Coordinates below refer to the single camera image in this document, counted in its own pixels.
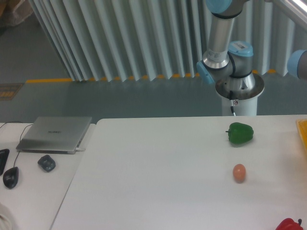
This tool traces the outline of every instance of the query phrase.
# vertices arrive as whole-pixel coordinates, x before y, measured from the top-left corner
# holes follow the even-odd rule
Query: floor
[[[32,15],[0,29],[0,84],[67,78],[55,51]],[[307,81],[266,74],[258,115],[307,114]],[[26,83],[11,101],[0,101],[0,122],[32,123],[38,116],[102,118],[220,116],[213,85],[200,78]]]

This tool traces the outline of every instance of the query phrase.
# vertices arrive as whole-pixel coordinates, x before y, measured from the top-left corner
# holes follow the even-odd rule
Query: blue joint cap
[[[228,51],[240,57],[252,57],[253,46],[244,41],[234,41],[229,44]]]
[[[297,67],[298,67],[298,62],[301,59],[301,56],[303,53],[305,53],[306,50],[297,50],[295,51],[289,58],[288,63],[287,63],[287,69],[288,72],[292,75],[298,78],[298,73],[297,73]]]
[[[201,79],[207,84],[213,84],[215,81],[213,80],[211,74],[208,72],[204,64],[199,61],[196,64],[197,72],[200,74]]]
[[[232,0],[206,0],[206,4],[211,13],[223,13],[228,9]]]

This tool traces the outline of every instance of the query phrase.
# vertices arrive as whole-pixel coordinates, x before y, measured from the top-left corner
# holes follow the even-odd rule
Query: silver laptop
[[[91,121],[91,117],[38,117],[16,149],[74,154]]]

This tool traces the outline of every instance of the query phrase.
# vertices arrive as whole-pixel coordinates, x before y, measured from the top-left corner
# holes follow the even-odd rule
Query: black computer mouse
[[[18,182],[18,176],[19,176],[19,169],[18,167],[14,167],[11,169],[8,169],[4,174],[3,174],[3,183],[4,185],[12,189],[17,185]]]
[[[55,161],[49,155],[41,157],[37,163],[46,172],[50,172],[56,167]]]

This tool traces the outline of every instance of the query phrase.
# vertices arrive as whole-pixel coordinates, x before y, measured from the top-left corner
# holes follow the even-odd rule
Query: brown egg
[[[243,164],[237,164],[232,170],[236,182],[242,183],[245,180],[246,169]]]

